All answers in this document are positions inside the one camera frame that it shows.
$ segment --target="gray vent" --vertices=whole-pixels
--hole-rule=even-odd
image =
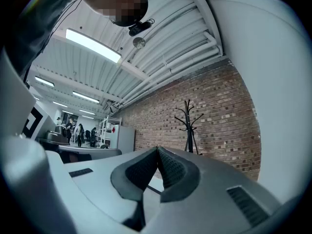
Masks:
[[[252,227],[255,227],[269,217],[243,188],[235,187],[228,189],[227,192]]]

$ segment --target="brick wall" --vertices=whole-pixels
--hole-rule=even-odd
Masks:
[[[232,63],[227,59],[198,70],[154,91],[122,109],[124,126],[136,130],[135,150],[165,146],[184,150],[187,133],[184,100],[190,99],[190,119],[202,113],[193,126],[203,158],[224,161],[253,179],[258,178],[261,158],[260,129],[253,101]]]

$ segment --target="black coat stand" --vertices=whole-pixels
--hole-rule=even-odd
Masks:
[[[193,128],[193,124],[195,123],[195,121],[197,121],[200,117],[202,117],[204,114],[202,114],[201,116],[199,116],[197,119],[195,119],[192,124],[190,122],[190,110],[194,107],[191,107],[189,108],[189,105],[190,105],[190,101],[188,101],[188,103],[186,103],[186,100],[184,101],[184,105],[185,105],[185,111],[183,109],[180,109],[180,108],[176,108],[178,110],[181,110],[184,115],[185,115],[185,122],[182,121],[181,119],[179,119],[178,117],[175,117],[177,120],[181,121],[186,129],[180,129],[182,131],[187,131],[187,141],[186,141],[186,145],[185,145],[185,149],[184,151],[187,151],[187,147],[189,146],[189,152],[192,153],[193,152],[193,140],[194,140],[194,144],[195,144],[195,147],[196,147],[196,152],[198,154],[198,149],[197,149],[197,145],[196,145],[196,142],[195,142],[195,138],[194,138],[194,130],[196,129]]]

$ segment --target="person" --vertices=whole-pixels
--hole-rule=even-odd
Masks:
[[[77,125],[73,126],[74,143],[76,143],[76,136],[77,136],[78,127],[79,126],[77,126]]]
[[[89,130],[86,130],[87,141],[90,141],[90,134],[91,134],[91,132]]]
[[[94,127],[91,131],[90,147],[95,147],[97,142],[97,128]]]
[[[14,0],[16,20],[5,39],[6,52],[16,70],[27,78],[33,60],[43,52],[51,33],[72,0]],[[95,12],[121,27],[139,23],[148,8],[147,0],[83,0]],[[79,2],[73,2],[75,8]]]
[[[83,125],[81,124],[81,143],[84,144],[85,140],[84,140],[84,128]]]
[[[58,117],[58,119],[57,119],[57,126],[61,125],[61,124],[62,124],[62,121],[60,120],[60,117]]]
[[[65,127],[66,127],[68,144],[70,144],[70,139],[72,138],[71,130],[73,128],[73,119],[72,118],[69,118],[69,121]]]
[[[78,137],[77,137],[77,139],[78,139],[78,147],[81,147],[82,139],[84,138],[83,137],[84,129],[83,129],[82,124],[79,124],[78,129],[77,129],[77,134],[78,134]]]

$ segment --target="fluorescent light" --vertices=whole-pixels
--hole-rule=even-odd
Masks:
[[[79,109],[79,111],[82,111],[82,112],[85,112],[85,113],[91,114],[91,115],[96,115],[96,114],[94,114],[94,113],[90,113],[90,112],[87,112],[87,111],[84,111],[84,110],[81,110],[81,109]]]
[[[68,106],[65,106],[65,105],[63,105],[63,104],[57,103],[57,102],[55,102],[55,101],[53,101],[53,103],[54,103],[54,104],[57,104],[57,105],[60,105],[60,106],[62,106],[62,107],[68,107]]]
[[[90,98],[90,97],[87,97],[87,96],[84,96],[84,95],[79,94],[79,93],[77,93],[77,92],[75,92],[75,91],[73,91],[73,94],[74,94],[75,96],[79,96],[79,97],[81,97],[81,98],[88,99],[88,100],[93,101],[93,102],[95,102],[95,103],[99,103],[99,100],[93,99],[93,98]]]
[[[47,85],[49,85],[49,86],[51,86],[51,87],[54,87],[54,83],[52,83],[52,82],[49,82],[49,81],[44,80],[44,79],[41,79],[41,78],[39,78],[39,77],[37,77],[37,76],[35,76],[35,79],[36,79],[37,81],[40,81],[40,82],[42,82],[42,83],[44,83],[44,84],[47,84]]]
[[[94,119],[94,118],[91,118],[91,117],[87,117],[87,116],[84,116],[84,115],[82,115],[82,117],[86,117],[86,118],[89,118],[89,119]]]
[[[73,113],[70,113],[70,112],[67,112],[67,111],[64,111],[64,110],[62,110],[64,113],[68,113],[68,114],[70,114],[70,115],[73,115]]]
[[[121,57],[119,53],[106,47],[104,44],[72,29],[66,30],[66,38],[99,53],[115,63],[117,63]]]

